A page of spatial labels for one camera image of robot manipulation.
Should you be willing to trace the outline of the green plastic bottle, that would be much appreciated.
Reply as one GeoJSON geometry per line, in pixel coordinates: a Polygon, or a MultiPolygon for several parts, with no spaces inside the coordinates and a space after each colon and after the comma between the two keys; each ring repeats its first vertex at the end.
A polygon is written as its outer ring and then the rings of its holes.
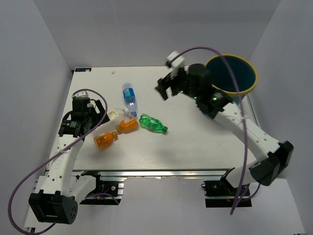
{"type": "Polygon", "coordinates": [[[140,116],[139,124],[141,127],[154,133],[166,134],[168,131],[168,127],[165,126],[159,119],[151,117],[147,114],[142,114],[140,116]]]}

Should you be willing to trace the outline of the small blue label water bottle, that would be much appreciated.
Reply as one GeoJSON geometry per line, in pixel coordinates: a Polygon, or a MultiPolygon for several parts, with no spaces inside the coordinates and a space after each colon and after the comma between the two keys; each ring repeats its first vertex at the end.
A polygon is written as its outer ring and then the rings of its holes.
{"type": "Polygon", "coordinates": [[[131,83],[124,83],[122,86],[124,102],[131,115],[137,116],[137,102],[131,83]]]}

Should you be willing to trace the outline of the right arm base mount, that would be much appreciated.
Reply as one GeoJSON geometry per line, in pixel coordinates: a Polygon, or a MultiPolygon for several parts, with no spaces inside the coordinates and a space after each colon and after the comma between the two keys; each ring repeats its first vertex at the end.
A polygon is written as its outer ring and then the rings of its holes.
{"type": "Polygon", "coordinates": [[[207,208],[231,208],[237,189],[231,189],[220,181],[204,181],[205,206],[207,208]]]}

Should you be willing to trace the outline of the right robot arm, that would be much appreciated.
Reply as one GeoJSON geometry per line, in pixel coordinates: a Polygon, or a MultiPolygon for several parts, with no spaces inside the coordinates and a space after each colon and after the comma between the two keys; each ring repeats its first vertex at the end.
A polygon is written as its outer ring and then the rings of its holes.
{"type": "Polygon", "coordinates": [[[155,89],[162,98],[172,95],[187,95],[196,101],[197,107],[212,120],[233,133],[255,157],[247,166],[233,168],[221,178],[221,190],[233,195],[239,184],[258,182],[269,186],[289,165],[294,146],[280,142],[264,132],[253,121],[241,115],[239,106],[222,90],[211,84],[210,71],[203,64],[192,64],[188,69],[174,69],[157,82],[155,89]]]}

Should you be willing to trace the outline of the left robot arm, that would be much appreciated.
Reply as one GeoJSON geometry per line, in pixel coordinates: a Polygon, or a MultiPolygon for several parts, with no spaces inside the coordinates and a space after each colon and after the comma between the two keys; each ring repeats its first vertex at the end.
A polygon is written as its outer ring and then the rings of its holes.
{"type": "Polygon", "coordinates": [[[96,101],[100,112],[91,104],[87,92],[72,97],[72,110],[63,117],[58,132],[57,151],[60,157],[52,160],[50,169],[39,192],[32,193],[29,205],[39,222],[72,224],[76,218],[78,204],[91,193],[99,195],[103,183],[92,176],[83,176],[73,185],[71,174],[77,155],[84,143],[84,134],[102,124],[105,109],[96,101]]]}

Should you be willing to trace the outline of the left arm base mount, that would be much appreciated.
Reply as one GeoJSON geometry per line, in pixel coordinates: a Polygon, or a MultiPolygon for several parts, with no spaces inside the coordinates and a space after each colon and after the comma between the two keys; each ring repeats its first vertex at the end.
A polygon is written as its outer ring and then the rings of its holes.
{"type": "Polygon", "coordinates": [[[115,176],[102,176],[100,172],[86,173],[86,176],[95,178],[96,187],[91,191],[81,205],[117,205],[121,202],[125,178],[115,176]]]}

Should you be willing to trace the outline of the orange juice bottle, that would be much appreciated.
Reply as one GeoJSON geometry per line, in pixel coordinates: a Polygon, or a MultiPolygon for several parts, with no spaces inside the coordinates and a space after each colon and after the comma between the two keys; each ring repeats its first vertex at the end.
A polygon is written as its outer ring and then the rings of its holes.
{"type": "Polygon", "coordinates": [[[116,131],[106,132],[100,136],[94,137],[94,143],[97,148],[106,148],[118,139],[118,133],[116,131]]]}
{"type": "Polygon", "coordinates": [[[134,115],[123,119],[115,128],[119,134],[128,133],[138,127],[137,119],[134,115]]]}

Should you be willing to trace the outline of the clear bottle cream label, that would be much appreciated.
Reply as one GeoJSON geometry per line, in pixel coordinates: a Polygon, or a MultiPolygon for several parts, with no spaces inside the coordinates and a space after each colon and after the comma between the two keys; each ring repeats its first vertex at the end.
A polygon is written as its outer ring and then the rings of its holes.
{"type": "Polygon", "coordinates": [[[107,112],[108,119],[104,124],[98,126],[92,133],[93,137],[98,137],[106,132],[112,132],[122,120],[130,116],[130,111],[127,108],[115,108],[107,112]]]}

